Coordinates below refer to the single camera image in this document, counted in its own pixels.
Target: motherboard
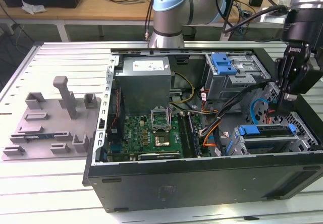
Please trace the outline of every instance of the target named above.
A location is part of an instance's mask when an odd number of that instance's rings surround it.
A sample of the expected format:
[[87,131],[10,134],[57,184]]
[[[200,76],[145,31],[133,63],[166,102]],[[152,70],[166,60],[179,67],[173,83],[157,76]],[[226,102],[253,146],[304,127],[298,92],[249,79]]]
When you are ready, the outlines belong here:
[[169,114],[168,109],[151,115],[125,116],[122,141],[107,145],[108,161],[191,158],[201,154],[198,131],[201,118],[195,114]]

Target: sticker label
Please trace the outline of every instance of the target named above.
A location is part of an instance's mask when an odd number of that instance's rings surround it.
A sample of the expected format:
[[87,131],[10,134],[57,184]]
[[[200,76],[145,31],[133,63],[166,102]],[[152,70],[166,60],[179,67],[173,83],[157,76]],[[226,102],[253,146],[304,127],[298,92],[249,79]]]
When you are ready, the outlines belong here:
[[242,68],[243,68],[243,65],[242,65],[242,64],[235,64],[235,67],[236,67],[237,69],[242,69]]
[[162,71],[162,70],[164,70],[164,63],[162,60],[133,62],[133,71]]
[[221,156],[222,154],[221,154],[221,152],[220,152],[220,150],[218,150],[218,148],[216,147],[216,149],[214,150],[214,152],[216,153],[216,155],[217,156]]
[[246,56],[230,56],[230,59],[236,61],[248,61]]
[[203,101],[206,101],[206,93],[201,93],[201,97]]

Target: yellow wire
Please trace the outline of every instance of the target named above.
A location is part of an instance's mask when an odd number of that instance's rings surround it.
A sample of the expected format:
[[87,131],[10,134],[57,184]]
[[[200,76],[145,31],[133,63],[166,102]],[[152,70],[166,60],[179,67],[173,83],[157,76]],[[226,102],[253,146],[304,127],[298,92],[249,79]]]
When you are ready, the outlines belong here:
[[185,102],[190,101],[193,98],[193,96],[194,96],[194,87],[193,87],[193,84],[184,75],[182,75],[180,73],[176,73],[176,72],[175,72],[175,74],[178,74],[179,76],[183,77],[187,81],[187,83],[190,84],[190,86],[192,88],[192,93],[191,93],[190,97],[188,97],[187,99],[183,99],[183,100],[180,100],[180,101],[171,101],[170,103],[172,103],[172,104],[174,104],[174,103],[175,104],[179,104],[179,103],[185,103]]

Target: metal slotted workbench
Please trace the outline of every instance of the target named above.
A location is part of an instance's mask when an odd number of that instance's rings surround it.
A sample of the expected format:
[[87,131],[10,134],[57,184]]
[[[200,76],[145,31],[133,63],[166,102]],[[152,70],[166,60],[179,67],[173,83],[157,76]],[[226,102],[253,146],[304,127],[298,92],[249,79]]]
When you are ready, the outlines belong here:
[[[281,57],[286,47],[279,42],[190,42],[186,46],[263,47],[273,59]],[[41,91],[45,98],[58,98],[52,80],[65,75],[75,97],[86,92],[95,92],[100,97],[109,48],[145,47],[142,42],[45,43],[33,47],[0,93],[0,147],[8,144],[9,135],[26,108],[24,100],[28,92]],[[323,82],[319,81],[305,98],[323,119]],[[244,216],[259,217],[260,220],[252,221],[254,224],[321,223],[323,220],[323,179],[290,200],[107,214],[93,189],[82,186],[84,167],[82,158],[0,162],[0,223],[247,222]]]

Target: connector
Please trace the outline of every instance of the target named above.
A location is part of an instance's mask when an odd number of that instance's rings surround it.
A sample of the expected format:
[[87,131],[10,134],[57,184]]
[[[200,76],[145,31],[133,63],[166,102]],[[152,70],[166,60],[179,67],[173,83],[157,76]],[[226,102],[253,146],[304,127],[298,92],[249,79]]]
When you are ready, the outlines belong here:
[[146,30],[146,33],[145,33],[145,40],[148,41],[148,38],[149,38],[149,30]]

